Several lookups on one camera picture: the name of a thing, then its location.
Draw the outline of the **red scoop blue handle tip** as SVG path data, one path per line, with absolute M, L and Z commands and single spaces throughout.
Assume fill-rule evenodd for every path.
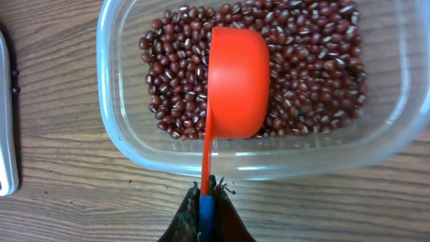
M 209 196 L 212 141 L 249 138 L 261 128 L 269 99 L 269 73 L 269 52 L 260 34 L 238 28 L 212 29 L 199 200 L 202 241 L 211 241 L 214 230 L 214 200 Z

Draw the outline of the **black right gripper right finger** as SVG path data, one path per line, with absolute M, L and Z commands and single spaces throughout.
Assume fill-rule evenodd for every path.
M 213 242 L 256 242 L 228 197 L 236 192 L 228 188 L 224 178 L 217 182 L 216 177 L 211 175 L 209 179 L 209 195 L 215 202 Z

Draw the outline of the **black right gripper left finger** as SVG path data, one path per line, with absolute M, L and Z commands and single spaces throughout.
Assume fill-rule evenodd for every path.
M 195 181 L 158 242 L 196 242 L 198 240 L 199 200 L 200 189 Z

